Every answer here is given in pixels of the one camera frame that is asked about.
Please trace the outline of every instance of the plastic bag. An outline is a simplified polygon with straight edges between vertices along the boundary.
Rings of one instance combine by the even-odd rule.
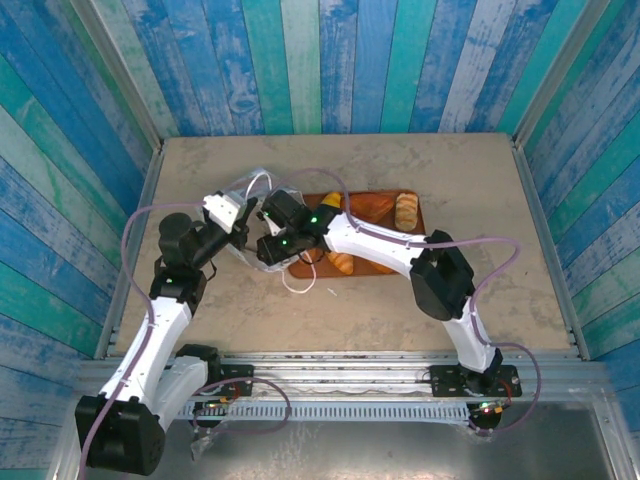
[[[265,263],[258,260],[257,257],[257,240],[265,234],[268,234],[269,230],[264,222],[260,221],[256,217],[255,213],[262,207],[267,194],[279,182],[280,178],[273,173],[264,168],[257,168],[222,189],[223,193],[232,196],[237,201],[246,202],[248,198],[252,197],[256,197],[258,199],[258,204],[247,222],[247,226],[249,227],[249,236],[245,249],[240,251],[232,245],[227,245],[227,249],[247,265],[268,273],[282,271],[298,260],[296,257],[293,257],[276,265],[267,266]],[[304,203],[304,198],[302,197],[302,192],[300,192],[300,190],[297,190],[290,185],[281,185],[279,188],[285,190],[299,202]]]

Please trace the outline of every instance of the painted wood plank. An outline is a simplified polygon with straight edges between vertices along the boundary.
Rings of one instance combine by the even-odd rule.
[[[357,0],[320,0],[322,133],[351,131],[357,17]]]
[[[591,358],[640,338],[640,296],[635,296],[582,327]]]
[[[640,382],[640,340],[617,348],[599,360],[607,365],[616,390],[635,387]]]
[[[397,0],[358,6],[351,133],[379,133]]]
[[[0,209],[112,294],[118,270],[0,156]]]
[[[267,135],[293,133],[280,0],[243,0],[251,58]]]
[[[3,263],[0,287],[0,313],[93,356],[102,330],[96,322]]]
[[[518,0],[478,96],[468,132],[498,127],[558,0]]]
[[[82,23],[82,20],[76,13],[75,8],[73,7],[73,5],[71,5],[71,0],[58,0],[58,1],[60,2],[60,6],[64,11],[64,15],[67,17],[67,20],[69,21],[69,23],[71,24],[71,27],[73,28],[73,31],[78,36],[78,40],[82,44],[82,48],[87,53],[89,59],[91,60],[91,63],[93,63],[93,65],[96,67],[96,70],[100,74],[102,81],[111,92],[111,95],[113,95],[113,98],[118,104],[118,107],[120,108],[120,110],[122,110],[122,113],[127,118],[127,122],[131,126],[133,133],[135,133],[136,137],[138,138],[138,141],[141,143],[142,147],[145,149],[145,153],[150,158],[151,155],[153,155],[153,148],[149,144],[149,141],[145,137],[142,129],[140,128],[138,119],[133,114],[133,111],[131,110],[129,103],[124,98],[124,95],[122,95],[122,92],[120,91],[120,87],[118,86],[115,79],[113,78],[113,75],[111,75],[111,72],[109,71],[109,67],[107,67],[107,64],[104,62],[102,55],[100,55],[100,52],[98,51],[95,44],[93,43],[93,40],[89,35],[89,32],[87,32],[87,29],[84,27],[84,24]]]
[[[202,2],[238,135],[263,135],[264,124],[241,0]]]
[[[640,293],[638,269],[640,250],[636,249],[573,297],[580,324],[586,325]]]
[[[111,298],[75,267],[0,210],[0,262],[50,291],[99,324]]]
[[[554,242],[578,220],[587,208],[640,155],[640,112],[627,124],[609,148],[596,160],[549,217]]]
[[[47,70],[2,5],[0,53],[20,75],[78,152],[100,175],[125,211],[135,210],[142,189],[142,175],[126,154],[121,154],[119,149],[111,147],[111,138],[103,135],[106,120],[92,120],[95,110],[91,107],[88,110],[82,108],[85,95],[80,95],[81,102],[67,95],[68,91],[63,89]]]
[[[609,30],[609,27],[615,20],[616,16],[618,15],[618,12],[624,5],[625,1],[626,0],[611,0],[609,2],[609,5],[605,9],[605,11],[600,16],[598,23],[596,23],[596,26],[593,28],[593,31],[589,35],[589,38],[587,38],[587,40],[585,41],[584,45],[582,46],[582,49],[578,53],[578,56],[573,61],[573,64],[567,71],[567,74],[562,79],[560,86],[558,87],[556,92],[553,94],[553,97],[551,98],[551,100],[549,101],[549,104],[545,108],[544,113],[540,117],[540,120],[538,120],[538,123],[533,129],[531,136],[527,140],[527,143],[525,145],[525,153],[527,154],[528,157],[530,157],[533,151],[535,150],[536,145],[538,144],[540,137],[542,136],[547,126],[549,125],[549,122],[554,117],[554,115],[560,108],[560,105],[562,104],[562,101],[564,100],[565,96],[567,95],[569,90],[571,90],[571,87],[573,87],[573,84],[575,83],[575,81],[578,79],[578,77],[584,70],[585,66],[589,61],[589,58],[591,58],[591,55],[593,54],[593,52],[600,45],[601,40],[606,35],[607,31]]]
[[[281,0],[293,133],[322,133],[317,0]]]
[[[585,5],[584,0],[559,0],[505,108],[499,132],[515,132]]]
[[[120,239],[109,225],[1,107],[0,125],[0,155],[114,266],[119,266]]]
[[[0,417],[61,426],[73,389],[0,366]]]
[[[47,470],[23,468],[13,470],[0,470],[0,480],[45,480]]]
[[[74,387],[87,357],[43,333],[0,315],[0,365]]]
[[[639,184],[640,161],[636,161],[589,207],[556,245],[563,268],[640,202]]]
[[[640,386],[618,392],[616,396],[624,412],[629,430],[631,432],[640,430],[640,411],[638,410],[638,405],[640,405]]]
[[[438,0],[409,131],[437,132],[476,0]]]
[[[640,44],[638,45],[638,57],[640,57]],[[540,193],[542,208],[547,217],[551,216],[573,186],[598,161],[638,112],[640,112],[640,68],[620,90],[598,121],[589,127],[586,135],[564,166],[555,171],[554,178],[550,179],[547,190]],[[580,123],[584,128],[590,122]]]
[[[640,246],[640,204],[636,204],[565,270],[571,296]]]
[[[56,38],[34,10],[31,0],[28,2],[5,0],[3,7],[6,8],[15,23],[19,25],[22,34],[33,47],[38,59],[42,61],[55,78],[82,118],[86,122],[94,122],[96,132],[101,137],[104,137],[106,146],[129,161],[133,167],[132,170],[135,171],[134,178],[137,179],[141,186],[144,181],[144,175],[135,167],[135,159],[131,158],[118,133],[109,123],[105,112],[96,103],[88,85],[85,83],[87,79],[82,78],[75,69]],[[30,58],[22,59],[22,61],[29,62]]]
[[[465,132],[516,0],[478,0],[438,131]]]
[[[218,59],[200,0],[164,0],[209,135],[234,135]]]
[[[94,0],[93,3],[127,65],[158,134],[161,138],[178,136],[173,114],[121,0]]]
[[[610,69],[624,44],[637,30],[636,25],[640,22],[639,7],[638,0],[629,0],[620,9],[615,21],[609,27],[607,35],[600,42],[573,87],[567,92],[536,149],[530,155],[531,173],[534,178],[539,168],[549,167],[547,159],[552,156],[556,145],[565,136],[565,130],[579,116],[580,112],[585,111],[585,99],[592,95],[596,85]]]
[[[122,232],[127,223],[127,215],[31,94],[29,88],[1,56],[0,84],[0,105],[11,114],[78,192],[102,214],[111,228],[117,233]]]
[[[207,125],[162,0],[122,0],[122,3],[171,108],[180,135],[207,135]]]
[[[437,0],[398,0],[380,131],[407,133]]]
[[[0,418],[0,469],[48,469],[59,434],[55,425]]]
[[[540,165],[540,157],[534,157],[533,162],[538,163],[538,167],[533,174],[533,180],[542,200],[542,206],[547,216],[551,214],[551,208],[558,205],[564,195],[553,196],[547,200],[547,192],[559,177],[559,173],[572,160],[575,155],[580,164],[585,151],[592,153],[589,155],[591,163],[615,138],[622,128],[631,120],[640,106],[640,29],[632,35],[619,54],[616,56],[611,66],[607,69],[601,80],[587,98],[582,99],[582,108],[567,126],[560,140],[553,147],[549,157],[545,158],[546,164]],[[598,143],[599,149],[594,149],[593,144]],[[584,166],[590,165],[589,161],[582,162]],[[576,178],[570,174],[569,182]]]

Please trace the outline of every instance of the wooden tray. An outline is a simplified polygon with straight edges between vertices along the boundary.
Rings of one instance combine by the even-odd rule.
[[[357,195],[359,193],[379,193],[382,195],[389,195],[393,197],[395,202],[396,197],[401,193],[415,193],[411,190],[374,190],[367,192],[349,192],[349,195]],[[304,201],[307,206],[311,209],[317,207],[322,199],[326,196],[326,193],[312,193],[303,195]],[[395,228],[394,218],[395,218],[395,208],[392,208],[389,213],[387,213],[382,219],[376,224],[382,227],[390,228],[391,230],[397,230]],[[403,233],[413,233],[413,234],[424,234],[424,220],[422,219],[422,209],[420,208],[420,202],[418,202],[418,224],[416,228],[414,228],[411,232],[403,232]],[[309,252],[313,257],[314,261],[321,256],[321,252],[318,249]],[[316,273],[318,278],[334,278],[334,277],[361,277],[368,275],[393,275],[397,274],[397,272],[392,273],[382,273],[380,270],[377,270],[368,260],[365,260],[360,257],[353,258],[353,273],[351,275],[345,275],[333,264],[329,261],[327,257],[322,257],[318,263],[315,264]],[[313,278],[313,272],[311,271],[311,267],[304,262],[298,260],[296,263],[289,267],[289,273],[296,278]]]

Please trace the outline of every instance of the purple cable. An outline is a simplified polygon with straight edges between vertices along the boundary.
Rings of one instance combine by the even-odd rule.
[[[142,215],[145,212],[149,212],[151,210],[165,210],[165,209],[202,207],[202,206],[204,206],[204,202],[170,203],[166,205],[149,205],[148,207],[141,207],[135,212],[133,212],[133,214],[129,217],[129,220],[127,221],[127,224],[124,227],[124,232],[122,233],[122,240],[120,242],[120,256],[122,257],[122,268],[124,269],[124,273],[126,274],[127,279],[129,280],[129,283],[131,283],[133,290],[138,295],[140,295],[140,297],[143,299],[143,301],[147,305],[147,313],[149,314],[149,324],[147,325],[147,330],[144,334],[142,343],[140,344],[138,351],[134,355],[127,369],[122,374],[122,378],[120,379],[120,382],[118,383],[115,390],[111,394],[111,397],[109,397],[109,400],[107,400],[107,403],[104,405],[104,407],[102,407],[102,410],[100,410],[100,413],[98,414],[98,416],[93,422],[93,425],[91,425],[91,428],[89,429],[87,438],[85,439],[84,444],[82,445],[82,453],[80,455],[80,469],[78,471],[79,480],[85,480],[86,478],[87,458],[89,457],[89,448],[91,447],[91,442],[93,442],[93,439],[95,438],[96,433],[100,428],[100,425],[102,424],[105,417],[107,416],[109,409],[115,403],[116,398],[118,397],[120,392],[122,392],[122,389],[124,388],[127,380],[129,380],[129,377],[131,376],[131,372],[136,367],[136,365],[138,364],[138,360],[140,360],[140,357],[144,353],[144,350],[147,348],[147,345],[149,344],[149,340],[151,339],[151,334],[153,333],[153,325],[155,325],[156,317],[155,317],[155,312],[153,311],[153,304],[151,303],[151,299],[146,293],[142,291],[140,286],[138,286],[136,281],[133,279],[133,273],[131,272],[131,267],[129,265],[129,262],[127,261],[127,255],[126,255],[127,241],[129,237],[129,231],[131,230],[131,226],[133,225],[133,222],[140,215]]]
[[[478,298],[480,296],[480,293],[486,288],[486,286],[489,284],[489,282],[491,282],[491,280],[493,280],[495,277],[497,277],[498,275],[501,275],[507,268],[509,268],[515,261],[516,259],[520,256],[520,251],[522,250],[522,247],[520,245],[520,242],[518,242],[517,240],[513,239],[513,238],[508,238],[508,237],[485,237],[485,238],[473,238],[470,240],[457,240],[457,241],[453,241],[453,242],[441,242],[441,243],[427,243],[427,242],[403,242],[402,240],[393,238],[393,237],[389,237],[383,233],[379,233],[379,232],[374,232],[371,230],[368,230],[367,228],[363,227],[352,215],[351,215],[351,201],[349,199],[349,189],[347,188],[346,184],[342,181],[342,179],[336,175],[335,173],[333,173],[331,170],[327,170],[324,168],[318,168],[318,167],[309,167],[309,168],[303,168],[300,170],[296,170],[294,172],[292,172],[291,174],[283,177],[282,179],[280,179],[280,181],[271,189],[271,191],[269,192],[269,195],[271,195],[273,192],[275,192],[278,188],[280,188],[282,185],[284,185],[285,183],[289,182],[290,180],[292,180],[295,177],[298,177],[300,175],[303,175],[305,173],[322,173],[324,175],[327,175],[331,178],[333,178],[338,185],[340,185],[340,188],[342,189],[342,193],[344,194],[344,203],[345,203],[345,209],[344,212],[347,216],[347,220],[349,221],[349,223],[351,224],[351,226],[353,228],[355,228],[357,231],[360,231],[366,235],[369,235],[371,237],[377,238],[379,240],[385,240],[391,243],[395,243],[397,245],[403,245],[407,248],[429,248],[429,249],[440,249],[440,248],[452,248],[452,247],[464,247],[464,246],[468,246],[468,245],[477,245],[477,244],[481,244],[481,243],[507,243],[509,245],[511,245],[514,248],[514,252],[511,255],[511,257],[509,257],[509,259],[507,259],[506,262],[504,262],[502,265],[500,265],[498,268],[496,268],[493,272],[491,272],[489,275],[487,275],[484,280],[482,280],[480,282],[480,284],[478,285],[478,287],[476,288],[476,291],[473,293],[473,295],[471,296],[471,299],[469,300],[469,310],[471,312],[471,324],[473,325],[473,331],[476,335],[476,337],[478,338],[478,340],[480,341],[480,343],[482,343],[483,345],[489,345],[491,347],[496,347],[496,348],[516,348],[519,350],[522,350],[524,353],[526,353],[529,358],[531,359],[531,362],[533,363],[533,367],[536,371],[536,391],[533,395],[533,400],[531,401],[531,405],[529,406],[529,408],[527,409],[527,411],[524,413],[524,415],[522,415],[522,417],[520,417],[517,421],[515,421],[514,423],[512,423],[511,425],[508,425],[506,427],[503,428],[499,428],[499,429],[493,429],[493,430],[483,430],[480,429],[479,427],[475,426],[473,424],[473,422],[471,422],[471,420],[469,420],[469,424],[470,426],[472,426],[473,428],[475,428],[476,432],[478,433],[491,433],[494,431],[500,431],[500,432],[506,432],[508,430],[511,430],[513,428],[515,428],[516,426],[520,425],[522,422],[524,422],[525,420],[527,420],[531,414],[533,413],[533,410],[536,406],[536,404],[538,403],[538,400],[540,399],[540,392],[542,390],[542,374],[540,372],[540,365],[538,364],[538,361],[536,360],[535,356],[533,355],[533,353],[524,345],[520,345],[519,343],[515,343],[515,342],[498,342],[498,343],[493,343],[493,342],[488,342],[485,338],[482,337],[482,335],[480,334],[480,329],[478,328],[478,322],[477,322],[477,308],[476,308],[476,304],[478,301]]]
[[[211,390],[212,388],[218,388],[223,385],[229,385],[230,383],[239,383],[239,382],[264,383],[266,385],[269,385],[271,388],[273,388],[276,392],[278,392],[282,396],[282,398],[287,404],[287,408],[285,408],[284,410],[284,418],[280,420],[280,422],[278,422],[277,425],[274,425],[273,427],[269,427],[269,428],[259,428],[259,429],[250,429],[250,430],[249,429],[220,430],[219,433],[233,433],[236,435],[265,435],[267,433],[274,433],[274,432],[277,432],[278,430],[281,430],[287,424],[287,421],[291,416],[291,401],[289,400],[289,397],[287,396],[287,394],[284,393],[284,390],[282,390],[278,385],[276,385],[270,380],[265,380],[264,378],[255,378],[255,377],[228,378],[226,380],[220,380],[219,382],[212,383],[211,385],[205,385],[204,387],[196,390],[194,392],[194,395],[198,395],[199,393],[206,393],[205,392],[206,390]],[[193,423],[195,424],[196,427],[199,426],[197,422],[197,418],[199,414],[201,414],[201,412],[202,410],[198,410],[193,416]]]

